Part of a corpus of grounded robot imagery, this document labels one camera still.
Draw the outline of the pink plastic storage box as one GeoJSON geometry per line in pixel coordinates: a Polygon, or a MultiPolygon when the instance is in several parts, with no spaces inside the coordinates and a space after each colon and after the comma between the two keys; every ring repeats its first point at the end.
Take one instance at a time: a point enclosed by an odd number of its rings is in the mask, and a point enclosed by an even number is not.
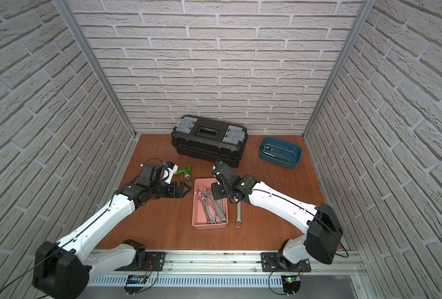
{"type": "Polygon", "coordinates": [[[194,202],[193,202],[193,213],[192,213],[192,225],[197,229],[223,229],[228,224],[228,200],[227,198],[220,198],[220,194],[217,190],[220,185],[218,184],[215,178],[205,178],[205,179],[196,179],[195,180],[195,190],[194,190],[194,202]],[[206,216],[204,214],[202,203],[200,202],[201,196],[198,193],[198,190],[202,190],[206,195],[206,198],[209,203],[209,207],[211,210],[211,214],[213,218],[216,219],[216,224],[207,224],[206,216]],[[219,198],[218,203],[222,206],[223,212],[227,218],[227,224],[221,224],[219,219],[217,218],[215,211],[213,209],[212,203],[208,198],[207,193],[211,192],[215,199],[219,198]]]}

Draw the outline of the large combination wrench 22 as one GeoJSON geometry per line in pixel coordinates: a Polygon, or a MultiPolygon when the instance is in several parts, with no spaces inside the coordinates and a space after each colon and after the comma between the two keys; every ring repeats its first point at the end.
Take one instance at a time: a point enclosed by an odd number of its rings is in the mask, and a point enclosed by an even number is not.
{"type": "Polygon", "coordinates": [[[239,201],[237,203],[237,217],[235,221],[236,228],[241,228],[243,226],[242,222],[242,203],[239,201]]]}

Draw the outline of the large combination wrench 19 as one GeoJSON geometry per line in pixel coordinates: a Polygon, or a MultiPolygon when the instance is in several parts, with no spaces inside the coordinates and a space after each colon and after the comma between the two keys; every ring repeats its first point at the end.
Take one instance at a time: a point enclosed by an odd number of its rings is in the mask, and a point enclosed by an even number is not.
{"type": "Polygon", "coordinates": [[[202,190],[198,190],[198,193],[201,196],[200,202],[202,203],[202,206],[203,206],[203,210],[204,210],[204,214],[206,216],[207,224],[216,224],[216,219],[213,218],[213,216],[211,214],[211,210],[210,210],[206,195],[203,193],[202,190]]]}

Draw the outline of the adjustable wrench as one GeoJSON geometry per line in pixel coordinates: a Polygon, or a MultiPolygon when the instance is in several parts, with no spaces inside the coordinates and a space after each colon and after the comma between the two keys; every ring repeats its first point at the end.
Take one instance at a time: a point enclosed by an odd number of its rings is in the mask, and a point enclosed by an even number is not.
{"type": "Polygon", "coordinates": [[[223,212],[222,206],[218,203],[218,200],[216,200],[211,192],[207,193],[208,198],[210,199],[213,209],[215,211],[215,214],[221,224],[227,224],[227,218],[225,216],[225,213],[223,212]]]}

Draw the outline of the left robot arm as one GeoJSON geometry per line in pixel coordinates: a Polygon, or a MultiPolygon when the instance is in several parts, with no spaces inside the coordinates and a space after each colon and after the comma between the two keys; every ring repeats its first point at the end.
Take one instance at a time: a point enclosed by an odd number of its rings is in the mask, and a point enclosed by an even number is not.
{"type": "Polygon", "coordinates": [[[101,254],[90,253],[117,224],[149,200],[185,197],[191,187],[172,181],[177,170],[171,161],[144,164],[89,220],[55,243],[43,243],[35,253],[32,285],[54,299],[75,299],[88,284],[114,270],[151,269],[145,246],[131,239],[101,254]]]}

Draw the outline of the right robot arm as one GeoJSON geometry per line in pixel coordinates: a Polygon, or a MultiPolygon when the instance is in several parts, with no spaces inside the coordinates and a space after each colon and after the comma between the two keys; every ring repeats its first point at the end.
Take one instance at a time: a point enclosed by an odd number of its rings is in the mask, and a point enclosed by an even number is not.
{"type": "Polygon", "coordinates": [[[330,205],[316,206],[295,200],[251,175],[240,177],[223,162],[214,164],[212,174],[224,198],[269,211],[302,232],[301,236],[286,240],[280,247],[274,256],[276,269],[292,271],[301,261],[310,258],[326,265],[333,263],[344,230],[330,205]]]}

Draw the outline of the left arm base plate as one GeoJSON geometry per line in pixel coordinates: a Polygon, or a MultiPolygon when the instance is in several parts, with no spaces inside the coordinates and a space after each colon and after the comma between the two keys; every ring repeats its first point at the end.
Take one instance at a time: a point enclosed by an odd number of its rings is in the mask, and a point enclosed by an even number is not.
{"type": "Polygon", "coordinates": [[[135,260],[128,266],[116,269],[121,271],[147,271],[150,266],[154,266],[159,272],[163,270],[166,252],[161,251],[144,251],[142,254],[136,254],[135,260]]]}

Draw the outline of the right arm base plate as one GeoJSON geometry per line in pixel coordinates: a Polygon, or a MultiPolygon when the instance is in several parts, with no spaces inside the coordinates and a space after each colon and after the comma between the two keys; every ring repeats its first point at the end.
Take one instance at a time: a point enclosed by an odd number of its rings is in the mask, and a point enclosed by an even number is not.
{"type": "Polygon", "coordinates": [[[278,252],[262,252],[260,256],[263,272],[311,272],[311,264],[308,259],[293,264],[278,252]]]}

